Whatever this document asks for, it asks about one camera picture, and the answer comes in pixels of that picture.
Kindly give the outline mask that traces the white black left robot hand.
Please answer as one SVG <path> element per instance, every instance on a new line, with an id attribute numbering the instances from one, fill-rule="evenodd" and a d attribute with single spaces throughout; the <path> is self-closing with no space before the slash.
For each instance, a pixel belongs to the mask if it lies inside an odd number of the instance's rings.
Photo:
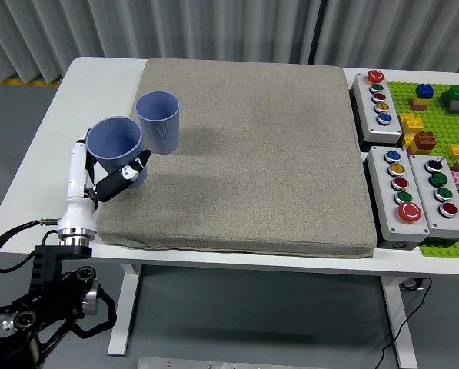
<path id="1" fill-rule="evenodd" d="M 133 121 L 113 128 L 91 128 L 72 149 L 67 210 L 58 222 L 59 239 L 66 244 L 94 239 L 97 203 L 143 185 L 150 156 L 142 129 Z"/>

